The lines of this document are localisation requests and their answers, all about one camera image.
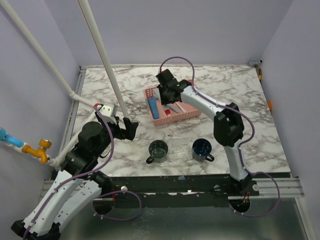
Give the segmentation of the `white toothpaste tube red cap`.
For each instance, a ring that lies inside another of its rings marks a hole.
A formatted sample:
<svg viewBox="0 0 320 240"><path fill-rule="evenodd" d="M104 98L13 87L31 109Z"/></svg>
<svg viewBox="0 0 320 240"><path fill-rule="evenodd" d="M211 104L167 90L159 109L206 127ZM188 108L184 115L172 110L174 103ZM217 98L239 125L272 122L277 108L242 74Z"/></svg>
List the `white toothpaste tube red cap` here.
<svg viewBox="0 0 320 240"><path fill-rule="evenodd" d="M175 106L174 104L170 103L170 104L165 104L163 106L164 108L164 112L167 116L170 116L171 115L171 112L175 112L175 113L178 113L180 114L182 111L177 107Z"/></svg>

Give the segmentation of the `pink perforated plastic basket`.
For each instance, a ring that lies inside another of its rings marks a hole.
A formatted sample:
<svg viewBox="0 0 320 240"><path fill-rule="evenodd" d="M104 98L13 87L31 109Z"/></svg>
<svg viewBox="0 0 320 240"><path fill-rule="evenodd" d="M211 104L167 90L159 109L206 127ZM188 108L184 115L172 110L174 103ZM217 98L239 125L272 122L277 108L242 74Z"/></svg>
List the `pink perforated plastic basket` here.
<svg viewBox="0 0 320 240"><path fill-rule="evenodd" d="M192 107L189 104L186 103L182 103L179 102L186 110L186 113L175 113L175 112L171 112L170 116L166 115L165 111L164 111L164 105L161 104L160 100L156 100L156 104L157 104L157 110L159 113L159 119L153 119L149 104L148 104L148 98L153 98L154 97L154 89L157 88L155 87L150 87L150 88L146 88L143 90L143 94L144 94L144 99L146 102L146 107L148 110L148 114L151 118L151 121L153 122L154 126L161 126L161 125L166 125L166 124L171 124L171 123L175 123L175 122L179 122L179 121L183 121L183 120L188 120L191 118L195 118L201 115L201 111L197 110L195 107Z"/></svg>

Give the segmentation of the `dark green mug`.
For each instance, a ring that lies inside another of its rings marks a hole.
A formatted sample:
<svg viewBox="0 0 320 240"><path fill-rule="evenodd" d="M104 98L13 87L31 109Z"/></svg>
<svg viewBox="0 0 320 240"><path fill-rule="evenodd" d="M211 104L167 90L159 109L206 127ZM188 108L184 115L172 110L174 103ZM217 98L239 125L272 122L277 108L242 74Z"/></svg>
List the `dark green mug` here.
<svg viewBox="0 0 320 240"><path fill-rule="evenodd" d="M149 157L146 159L147 164L163 163L167 160L169 147L163 140L154 140L148 147Z"/></svg>

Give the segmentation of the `dark blue mug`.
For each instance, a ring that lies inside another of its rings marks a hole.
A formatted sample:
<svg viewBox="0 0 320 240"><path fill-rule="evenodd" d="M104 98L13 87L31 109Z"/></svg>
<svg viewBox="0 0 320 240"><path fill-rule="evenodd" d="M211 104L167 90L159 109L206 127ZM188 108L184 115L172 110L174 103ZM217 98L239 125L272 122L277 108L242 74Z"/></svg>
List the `dark blue mug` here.
<svg viewBox="0 0 320 240"><path fill-rule="evenodd" d="M211 155L212 145L204 138L195 140L192 144L192 158L196 161L209 161L213 162L215 158Z"/></svg>

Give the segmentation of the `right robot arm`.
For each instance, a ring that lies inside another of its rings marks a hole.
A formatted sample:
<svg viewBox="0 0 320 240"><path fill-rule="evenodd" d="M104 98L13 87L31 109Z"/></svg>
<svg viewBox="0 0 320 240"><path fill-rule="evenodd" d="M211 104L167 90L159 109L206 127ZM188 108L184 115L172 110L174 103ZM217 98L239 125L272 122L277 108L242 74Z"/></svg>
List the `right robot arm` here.
<svg viewBox="0 0 320 240"><path fill-rule="evenodd" d="M252 179L242 152L244 123L235 103L221 103L199 91L187 80L159 80L157 86L161 104L186 103L201 111L213 121L214 139L223 146L229 164L230 191L241 196Z"/></svg>

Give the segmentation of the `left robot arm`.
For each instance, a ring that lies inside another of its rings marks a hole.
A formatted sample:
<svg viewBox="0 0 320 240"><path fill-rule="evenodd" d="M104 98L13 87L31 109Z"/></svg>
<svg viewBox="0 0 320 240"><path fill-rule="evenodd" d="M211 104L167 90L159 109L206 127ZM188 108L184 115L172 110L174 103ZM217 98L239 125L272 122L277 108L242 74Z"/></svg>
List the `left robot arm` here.
<svg viewBox="0 0 320 240"><path fill-rule="evenodd" d="M127 117L123 122L124 129L101 117L84 124L78 142L65 155L60 171L38 206L28 217L12 224L11 230L16 235L24 240L58 240L67 224L89 202L110 194L111 178L93 170L115 139L135 138L138 122L131 122Z"/></svg>

